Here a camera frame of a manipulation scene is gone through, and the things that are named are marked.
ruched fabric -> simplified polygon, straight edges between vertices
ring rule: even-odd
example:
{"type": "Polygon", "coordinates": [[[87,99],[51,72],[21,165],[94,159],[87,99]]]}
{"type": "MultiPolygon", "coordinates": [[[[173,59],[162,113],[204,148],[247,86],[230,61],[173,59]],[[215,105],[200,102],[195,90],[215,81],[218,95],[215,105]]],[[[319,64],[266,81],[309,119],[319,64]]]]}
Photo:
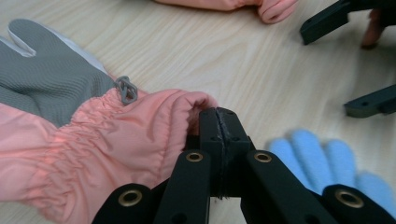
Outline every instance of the ruched fabric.
{"type": "Polygon", "coordinates": [[[113,88],[57,128],[0,104],[0,201],[28,203],[58,223],[91,223],[117,187],[153,188],[168,178],[198,113],[216,105],[181,90],[140,91],[123,105],[113,88]]]}

black robotic claw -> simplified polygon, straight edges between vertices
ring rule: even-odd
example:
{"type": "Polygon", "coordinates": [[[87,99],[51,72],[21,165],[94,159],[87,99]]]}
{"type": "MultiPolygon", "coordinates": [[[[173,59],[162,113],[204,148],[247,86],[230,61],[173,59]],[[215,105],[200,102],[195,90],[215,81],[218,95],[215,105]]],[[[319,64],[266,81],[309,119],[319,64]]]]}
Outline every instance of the black robotic claw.
{"type": "Polygon", "coordinates": [[[353,118],[364,119],[375,114],[396,112],[396,85],[364,95],[344,104],[346,114],[353,118]]]}
{"type": "Polygon", "coordinates": [[[381,25],[396,25],[395,0],[339,0],[307,20],[300,29],[304,44],[308,45],[338,27],[348,23],[349,12],[381,9],[381,25]]]}
{"type": "Polygon", "coordinates": [[[154,189],[129,184],[107,198],[93,224],[205,224],[210,197],[241,198],[247,224],[396,224],[356,189],[306,189],[273,153],[256,150],[238,117],[224,108],[200,114],[171,177],[154,189]]]}

gray and pink glove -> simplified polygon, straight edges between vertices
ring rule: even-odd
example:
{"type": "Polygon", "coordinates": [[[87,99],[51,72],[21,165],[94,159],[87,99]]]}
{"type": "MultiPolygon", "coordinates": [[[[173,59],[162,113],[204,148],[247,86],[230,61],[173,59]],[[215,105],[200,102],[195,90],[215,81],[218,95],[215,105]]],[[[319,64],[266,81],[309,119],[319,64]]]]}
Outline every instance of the gray and pink glove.
{"type": "Polygon", "coordinates": [[[159,3],[183,7],[198,7],[231,11],[244,6],[257,6],[260,18],[265,23],[285,20],[296,8],[297,0],[155,0],[159,3]]]}
{"type": "Polygon", "coordinates": [[[114,189],[163,182],[197,132],[198,113],[217,105],[203,92],[148,94],[115,82],[89,53],[35,22],[8,29],[14,43],[0,37],[0,201],[30,204],[55,222],[92,223],[114,189]]]}

wood grain surface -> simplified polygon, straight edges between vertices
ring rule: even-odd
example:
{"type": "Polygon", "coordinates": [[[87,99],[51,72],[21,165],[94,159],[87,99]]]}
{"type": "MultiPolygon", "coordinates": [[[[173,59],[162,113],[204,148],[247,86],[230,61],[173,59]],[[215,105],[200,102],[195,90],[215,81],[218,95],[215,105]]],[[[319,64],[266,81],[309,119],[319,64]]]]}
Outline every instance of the wood grain surface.
{"type": "MultiPolygon", "coordinates": [[[[395,84],[396,30],[360,49],[368,12],[304,46],[303,22],[332,0],[300,0],[285,21],[263,24],[255,7],[217,12],[149,0],[0,0],[0,35],[17,18],[41,22],[140,89],[205,91],[241,119],[255,146],[305,128],[323,143],[342,139],[360,170],[396,190],[396,115],[346,117],[343,104],[395,84]]],[[[0,204],[0,223],[50,223],[34,208],[0,204]]],[[[212,200],[210,223],[245,223],[237,199],[212,200]]]]}

glove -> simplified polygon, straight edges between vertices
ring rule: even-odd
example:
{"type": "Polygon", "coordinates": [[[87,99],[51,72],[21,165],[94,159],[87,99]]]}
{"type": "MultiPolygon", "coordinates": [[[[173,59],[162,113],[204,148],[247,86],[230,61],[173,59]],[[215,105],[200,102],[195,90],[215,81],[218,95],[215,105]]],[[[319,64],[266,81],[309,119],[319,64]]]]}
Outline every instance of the glove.
{"type": "Polygon", "coordinates": [[[58,223],[92,223],[110,193],[168,178],[203,92],[148,94],[115,83],[91,54],[28,20],[0,39],[0,201],[37,207],[58,223]]]}
{"type": "Polygon", "coordinates": [[[352,150],[339,140],[331,140],[323,149],[315,135],[297,130],[290,140],[276,139],[269,150],[276,154],[300,182],[321,195],[330,186],[341,184],[358,189],[396,217],[391,187],[379,176],[358,173],[352,150]]]}
{"type": "Polygon", "coordinates": [[[243,6],[257,6],[265,23],[285,20],[296,8],[297,0],[155,0],[159,3],[230,11],[243,6]]]}

